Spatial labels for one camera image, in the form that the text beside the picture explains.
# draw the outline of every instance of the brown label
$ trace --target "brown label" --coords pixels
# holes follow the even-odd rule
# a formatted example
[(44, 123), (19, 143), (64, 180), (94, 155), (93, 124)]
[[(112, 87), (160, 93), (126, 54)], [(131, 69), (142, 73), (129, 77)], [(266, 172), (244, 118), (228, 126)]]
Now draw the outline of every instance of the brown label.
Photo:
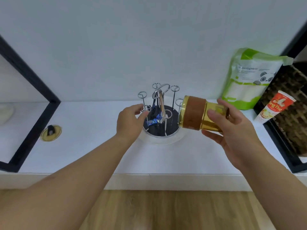
[(205, 106), (205, 99), (190, 96), (185, 107), (183, 127), (199, 130), (201, 128)]

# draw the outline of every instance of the orange package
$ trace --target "orange package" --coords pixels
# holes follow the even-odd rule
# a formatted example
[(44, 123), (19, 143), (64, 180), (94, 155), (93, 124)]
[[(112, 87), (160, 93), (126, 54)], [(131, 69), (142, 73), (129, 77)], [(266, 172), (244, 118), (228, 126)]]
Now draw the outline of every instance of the orange package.
[(296, 100), (292, 96), (279, 90), (272, 100), (266, 105), (266, 107), (259, 113), (255, 121), (265, 123), (293, 104), (295, 101)]

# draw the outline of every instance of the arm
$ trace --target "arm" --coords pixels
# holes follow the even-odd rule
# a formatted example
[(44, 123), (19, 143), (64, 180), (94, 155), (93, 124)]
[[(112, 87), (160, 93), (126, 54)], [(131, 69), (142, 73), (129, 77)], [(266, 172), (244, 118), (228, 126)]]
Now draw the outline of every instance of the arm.
[(78, 229), (127, 149), (139, 136), (148, 112), (143, 104), (118, 116), (117, 134), (77, 161), (0, 205), (2, 229)]
[(222, 129), (223, 136), (209, 131), (202, 133), (223, 147), (276, 229), (306, 229), (307, 188), (268, 153), (242, 112), (223, 100), (218, 103), (229, 107), (229, 121), (213, 110), (208, 116)]

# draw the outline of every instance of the green bag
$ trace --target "green bag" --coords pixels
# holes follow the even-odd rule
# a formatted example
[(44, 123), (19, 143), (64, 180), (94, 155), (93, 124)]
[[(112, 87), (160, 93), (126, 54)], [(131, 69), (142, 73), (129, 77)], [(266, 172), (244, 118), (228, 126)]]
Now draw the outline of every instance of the green bag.
[(232, 57), (230, 77), (222, 99), (240, 110), (252, 109), (282, 65), (293, 58), (273, 56), (250, 48), (240, 48)]

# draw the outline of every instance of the forearm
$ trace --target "forearm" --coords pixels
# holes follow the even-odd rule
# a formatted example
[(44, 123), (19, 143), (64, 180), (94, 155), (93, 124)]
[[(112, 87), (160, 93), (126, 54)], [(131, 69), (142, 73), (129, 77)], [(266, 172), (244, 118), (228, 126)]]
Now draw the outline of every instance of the forearm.
[(276, 229), (306, 229), (307, 188), (269, 153), (254, 154), (241, 172)]
[(78, 229), (132, 142), (114, 136), (0, 206), (3, 229)]

